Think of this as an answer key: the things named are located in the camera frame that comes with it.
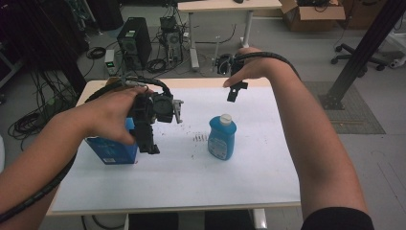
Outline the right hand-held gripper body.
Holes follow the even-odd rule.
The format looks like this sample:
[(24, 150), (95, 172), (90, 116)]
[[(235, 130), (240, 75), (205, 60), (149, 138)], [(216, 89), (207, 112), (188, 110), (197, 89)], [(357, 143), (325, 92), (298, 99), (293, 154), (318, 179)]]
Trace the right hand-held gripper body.
[(215, 49), (214, 57), (212, 58), (212, 71), (218, 75), (230, 76), (238, 72), (244, 65), (242, 60), (237, 59), (237, 55), (223, 54), (221, 55), (219, 50), (220, 36), (215, 37)]

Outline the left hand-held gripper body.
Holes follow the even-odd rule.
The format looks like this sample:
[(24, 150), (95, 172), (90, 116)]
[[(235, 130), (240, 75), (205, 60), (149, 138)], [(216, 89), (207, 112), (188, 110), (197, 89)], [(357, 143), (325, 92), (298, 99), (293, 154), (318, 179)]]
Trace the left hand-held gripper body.
[(164, 93), (139, 94), (135, 97), (128, 116), (134, 122), (144, 122), (148, 125), (152, 125), (156, 121), (170, 124), (172, 120), (175, 120), (177, 124), (181, 124), (183, 122), (181, 119), (183, 103), (182, 100), (176, 100)]

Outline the blue bottle with white cap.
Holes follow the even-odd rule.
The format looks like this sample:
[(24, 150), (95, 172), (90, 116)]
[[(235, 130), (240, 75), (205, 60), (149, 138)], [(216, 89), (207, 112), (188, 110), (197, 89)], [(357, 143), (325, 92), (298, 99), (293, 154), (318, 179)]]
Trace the blue bottle with white cap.
[(208, 151), (220, 160), (228, 160), (234, 152), (237, 125), (230, 114), (213, 117), (209, 122), (211, 132)]

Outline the person's right hand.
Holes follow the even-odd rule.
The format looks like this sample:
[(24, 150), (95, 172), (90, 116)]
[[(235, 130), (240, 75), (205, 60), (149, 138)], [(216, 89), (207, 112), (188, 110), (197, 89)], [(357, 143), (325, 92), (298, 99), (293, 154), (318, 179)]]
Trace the person's right hand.
[(244, 66), (230, 78), (223, 86), (229, 87), (246, 79), (267, 78), (271, 84), (278, 85), (294, 81), (297, 77), (290, 66), (272, 57), (251, 57), (244, 61)]

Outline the person's left hand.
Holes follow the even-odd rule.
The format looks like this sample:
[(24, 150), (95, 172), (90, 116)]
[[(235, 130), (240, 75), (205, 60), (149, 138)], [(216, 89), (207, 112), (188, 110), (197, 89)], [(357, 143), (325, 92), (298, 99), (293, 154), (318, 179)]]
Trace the person's left hand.
[(125, 129), (125, 119), (138, 95), (149, 92), (146, 86), (135, 86), (112, 92), (75, 108), (82, 136), (102, 137), (131, 145), (135, 138)]

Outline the blue carton box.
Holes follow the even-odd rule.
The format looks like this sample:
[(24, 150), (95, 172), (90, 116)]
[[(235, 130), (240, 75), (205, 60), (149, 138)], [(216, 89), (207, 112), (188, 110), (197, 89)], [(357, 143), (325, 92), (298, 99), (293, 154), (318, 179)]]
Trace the blue carton box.
[(138, 146), (125, 145), (101, 137), (88, 137), (85, 142), (105, 165), (134, 164)]

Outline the white table mat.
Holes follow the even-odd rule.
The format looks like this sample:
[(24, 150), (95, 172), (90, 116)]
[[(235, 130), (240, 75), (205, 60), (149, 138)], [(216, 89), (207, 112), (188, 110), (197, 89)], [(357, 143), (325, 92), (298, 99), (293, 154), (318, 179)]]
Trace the white table mat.
[[(250, 87), (227, 102), (222, 87), (175, 88), (180, 123), (153, 127), (159, 153), (132, 165), (105, 165), (87, 144), (62, 181), (53, 214), (203, 210), (297, 203), (299, 183), (270, 87)], [(224, 113), (237, 125), (226, 161), (208, 151), (209, 121)]]

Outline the white desk with legs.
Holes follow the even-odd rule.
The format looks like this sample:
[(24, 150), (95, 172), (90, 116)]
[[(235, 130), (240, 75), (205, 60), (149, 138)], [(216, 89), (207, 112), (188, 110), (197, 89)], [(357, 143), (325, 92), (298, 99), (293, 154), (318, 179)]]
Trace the white desk with legs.
[(231, 17), (232, 12), (245, 12), (245, 31), (240, 43), (242, 48), (248, 48), (254, 11), (281, 8), (282, 3), (279, 0), (198, 0), (179, 3), (177, 9), (180, 12), (186, 12), (189, 18), (191, 69), (196, 72), (200, 68), (192, 25), (193, 19), (198, 14), (217, 16), (218, 12), (222, 12)]

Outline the small white power unit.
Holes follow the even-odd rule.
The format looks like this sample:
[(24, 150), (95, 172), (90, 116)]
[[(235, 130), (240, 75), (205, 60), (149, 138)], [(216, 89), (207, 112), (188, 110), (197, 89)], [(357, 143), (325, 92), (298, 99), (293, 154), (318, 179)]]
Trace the small white power unit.
[(108, 49), (105, 52), (104, 65), (105, 65), (107, 73), (110, 76), (114, 76), (116, 73), (115, 51), (114, 50)]

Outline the black computer tower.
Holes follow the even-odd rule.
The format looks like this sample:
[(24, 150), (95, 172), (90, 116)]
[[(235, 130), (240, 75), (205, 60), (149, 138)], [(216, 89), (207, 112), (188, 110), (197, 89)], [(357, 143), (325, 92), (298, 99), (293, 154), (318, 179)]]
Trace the black computer tower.
[(124, 23), (118, 43), (127, 69), (145, 70), (152, 51), (147, 21), (144, 17), (129, 17)]

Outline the large open cardboard box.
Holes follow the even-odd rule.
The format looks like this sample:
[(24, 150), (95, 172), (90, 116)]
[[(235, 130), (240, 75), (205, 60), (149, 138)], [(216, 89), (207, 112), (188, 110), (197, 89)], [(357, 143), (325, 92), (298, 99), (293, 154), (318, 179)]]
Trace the large open cardboard box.
[(327, 0), (323, 6), (300, 6), (299, 0), (280, 0), (282, 19), (291, 32), (327, 32), (336, 21), (346, 19), (338, 0)]

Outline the grey floor mat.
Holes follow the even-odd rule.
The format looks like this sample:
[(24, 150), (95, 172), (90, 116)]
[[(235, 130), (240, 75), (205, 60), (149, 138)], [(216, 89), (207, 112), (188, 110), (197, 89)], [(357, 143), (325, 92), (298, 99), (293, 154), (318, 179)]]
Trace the grey floor mat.
[(338, 134), (385, 134), (355, 86), (346, 92), (341, 105), (341, 109), (326, 109)]

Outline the black sleeve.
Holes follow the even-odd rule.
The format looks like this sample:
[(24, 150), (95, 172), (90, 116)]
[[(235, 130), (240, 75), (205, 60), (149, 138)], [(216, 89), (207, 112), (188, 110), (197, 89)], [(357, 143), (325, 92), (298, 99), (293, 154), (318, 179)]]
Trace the black sleeve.
[(327, 207), (310, 214), (301, 230), (374, 230), (371, 217), (348, 207)]

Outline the open-frame computer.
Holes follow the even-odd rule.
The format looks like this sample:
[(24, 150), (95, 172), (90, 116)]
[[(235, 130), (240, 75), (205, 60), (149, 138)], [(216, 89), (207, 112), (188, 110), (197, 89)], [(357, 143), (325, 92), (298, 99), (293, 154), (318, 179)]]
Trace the open-frame computer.
[(160, 18), (162, 38), (167, 52), (169, 63), (179, 63), (183, 61), (182, 41), (180, 27), (174, 16)]

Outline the black metal post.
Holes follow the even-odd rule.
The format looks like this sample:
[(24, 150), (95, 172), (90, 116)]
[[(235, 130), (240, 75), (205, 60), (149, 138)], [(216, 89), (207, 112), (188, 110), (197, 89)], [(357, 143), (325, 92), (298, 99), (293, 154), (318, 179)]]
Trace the black metal post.
[(355, 48), (337, 80), (325, 95), (319, 96), (323, 109), (342, 108), (341, 100), (346, 92), (405, 12), (406, 0), (387, 0)]

